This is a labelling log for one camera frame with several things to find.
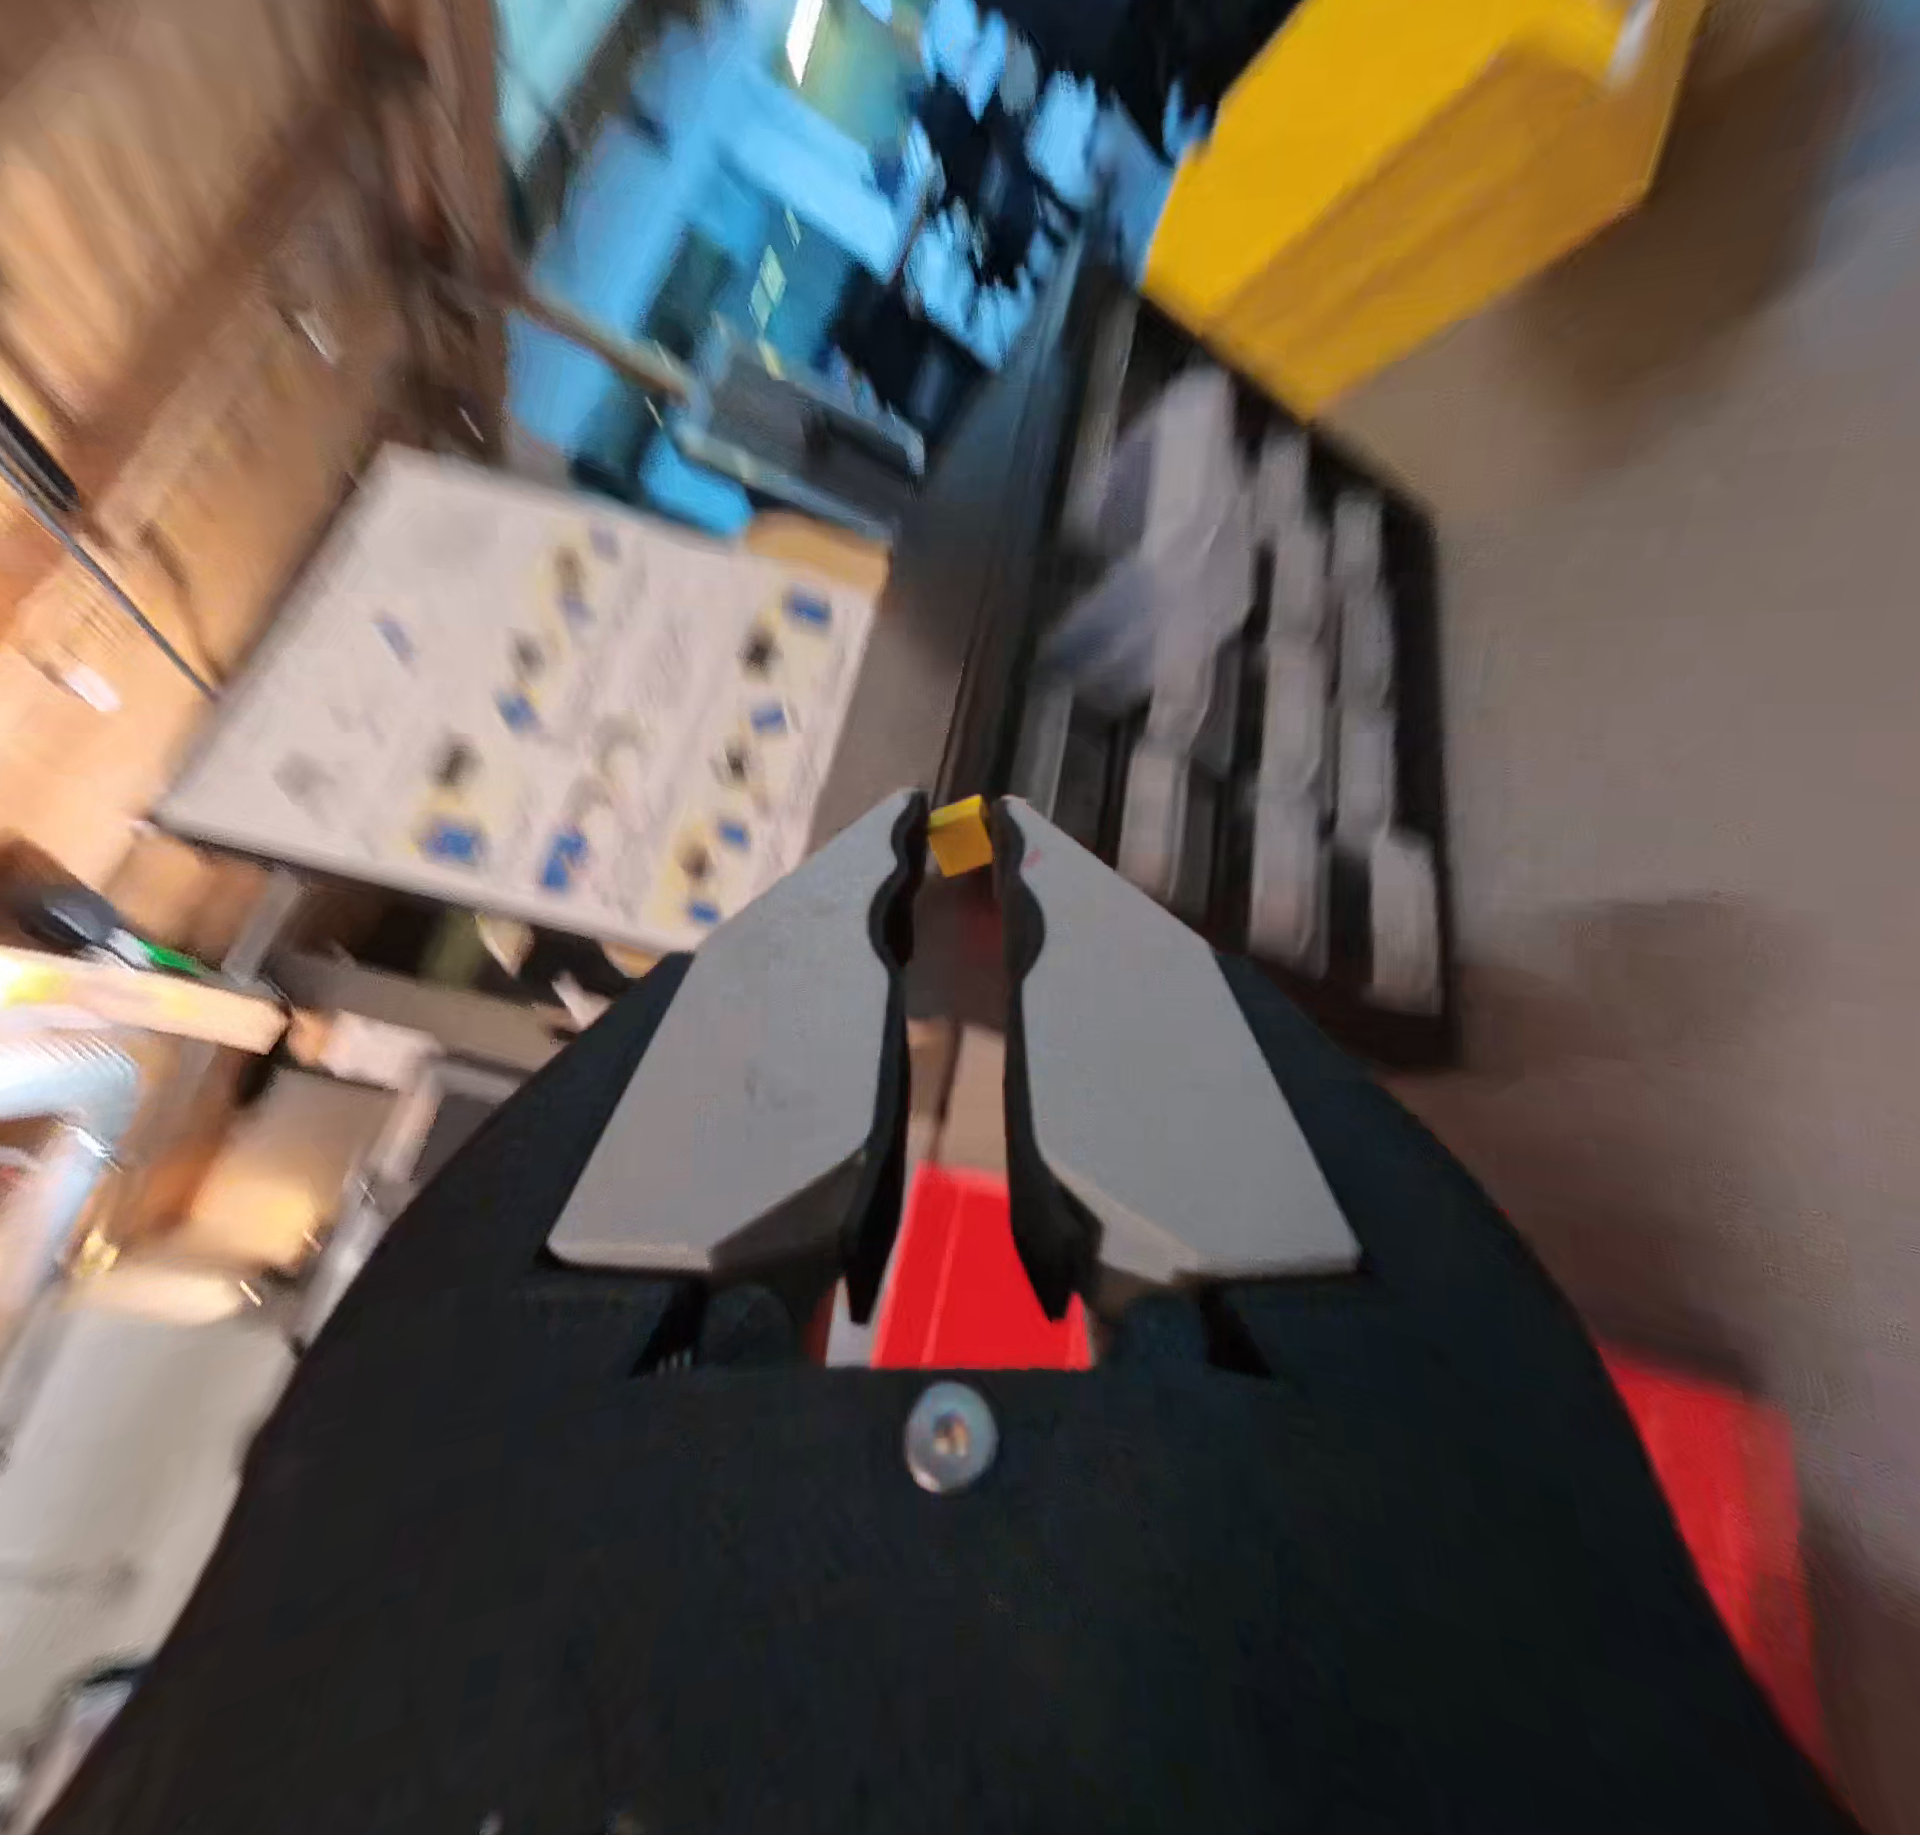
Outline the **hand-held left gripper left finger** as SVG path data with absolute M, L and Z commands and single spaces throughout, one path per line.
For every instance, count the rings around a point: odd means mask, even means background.
M 691 955 L 546 1248 L 567 1267 L 845 1289 L 869 1323 L 911 1119 L 927 796 L 894 790 Z

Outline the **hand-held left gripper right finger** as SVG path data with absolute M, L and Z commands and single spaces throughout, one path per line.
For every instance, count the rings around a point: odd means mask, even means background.
M 1213 947 L 1019 798 L 995 802 L 993 851 L 1006 1188 L 1044 1314 L 1357 1272 Z

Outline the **black drawer cabinet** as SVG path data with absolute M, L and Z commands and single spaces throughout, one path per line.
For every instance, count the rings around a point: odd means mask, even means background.
M 1124 433 L 1203 345 L 1082 263 L 935 470 L 931 547 L 966 617 L 932 790 L 1019 792 L 1259 966 L 1386 1073 L 1459 1061 L 1450 814 L 1432 517 L 1231 377 L 1246 484 L 1246 617 L 1203 665 L 1195 733 L 1150 740 L 1150 698 L 1044 678 L 1041 650 L 1114 565 L 1098 489 Z

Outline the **red plastic bin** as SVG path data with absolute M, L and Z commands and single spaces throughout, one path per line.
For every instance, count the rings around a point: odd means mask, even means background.
M 1081 1302 L 1053 1321 L 1031 1292 L 1006 1182 L 922 1164 L 877 1299 L 867 1348 L 836 1327 L 836 1358 L 867 1368 L 1085 1370 L 1092 1337 Z M 1796 1743 L 1831 1770 L 1816 1678 L 1816 1626 L 1793 1440 L 1783 1413 L 1735 1387 L 1600 1345 L 1692 1565 Z

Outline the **white instruction board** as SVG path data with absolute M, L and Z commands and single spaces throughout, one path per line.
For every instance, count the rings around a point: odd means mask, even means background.
M 696 947 L 808 852 L 890 547 L 384 448 L 153 809 L 183 842 Z

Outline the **yellow storage box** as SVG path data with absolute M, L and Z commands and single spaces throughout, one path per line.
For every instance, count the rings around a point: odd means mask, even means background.
M 1141 296 L 1302 419 L 1645 199 L 1711 0 L 1302 0 L 1172 172 Z

